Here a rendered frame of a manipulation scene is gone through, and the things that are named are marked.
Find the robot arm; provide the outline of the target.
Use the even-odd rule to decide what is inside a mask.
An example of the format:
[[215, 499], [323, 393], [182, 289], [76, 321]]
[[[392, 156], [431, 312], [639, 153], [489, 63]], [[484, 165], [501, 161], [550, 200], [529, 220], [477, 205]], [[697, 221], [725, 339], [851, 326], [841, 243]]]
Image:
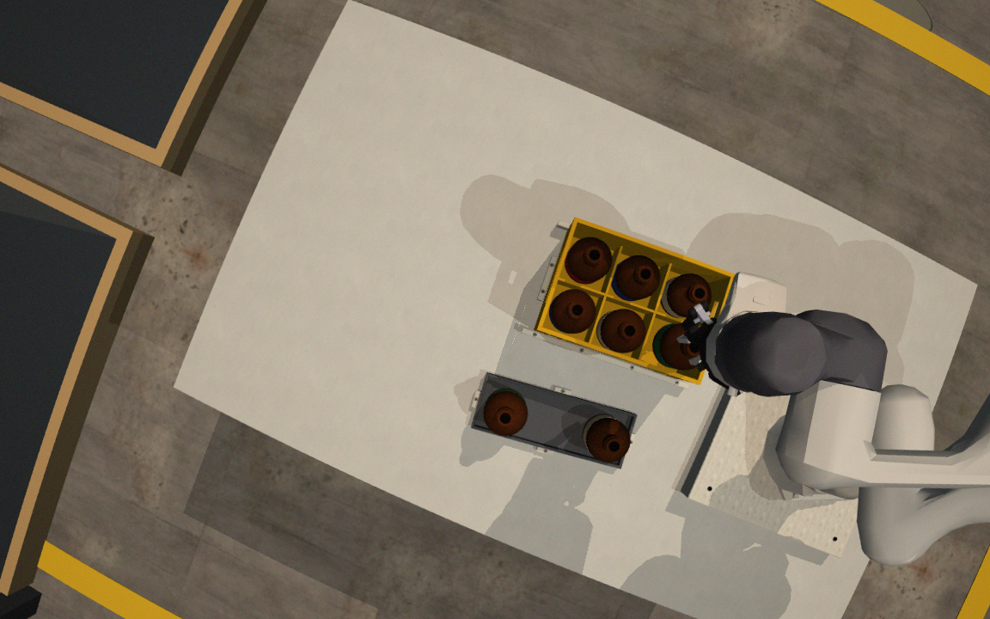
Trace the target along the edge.
[[782, 499], [858, 499], [861, 548], [886, 567], [910, 564], [960, 526], [990, 524], [990, 393], [965, 435], [934, 450], [930, 397], [883, 388], [888, 349], [869, 322], [786, 313], [786, 293], [737, 272], [706, 340], [727, 395], [790, 395], [763, 453]]

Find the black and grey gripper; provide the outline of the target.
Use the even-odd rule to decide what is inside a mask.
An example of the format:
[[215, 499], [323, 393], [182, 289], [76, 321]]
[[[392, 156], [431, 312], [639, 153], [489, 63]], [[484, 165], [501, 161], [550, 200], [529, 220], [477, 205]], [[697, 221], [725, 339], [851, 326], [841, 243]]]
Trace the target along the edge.
[[[684, 329], [685, 333], [681, 334], [681, 336], [676, 339], [677, 342], [685, 342], [685, 344], [690, 344], [690, 342], [693, 342], [693, 344], [700, 345], [700, 355], [698, 357], [690, 358], [690, 364], [698, 365], [698, 369], [700, 371], [707, 369], [707, 371], [711, 373], [711, 375], [710, 373], [708, 373], [708, 375], [710, 375], [710, 379], [713, 383], [723, 385], [724, 388], [730, 390], [730, 385], [721, 383], [717, 377], [712, 375], [712, 370], [708, 367], [706, 362], [706, 340], [712, 330], [712, 326], [714, 326], [715, 322], [718, 322], [718, 318], [710, 318], [710, 314], [710, 307], [708, 307], [708, 304], [705, 301], [691, 307], [691, 309], [688, 310], [688, 317], [685, 318], [682, 323], [682, 329]], [[695, 325], [695, 322], [702, 322], [702, 328], [699, 328], [698, 324]]]

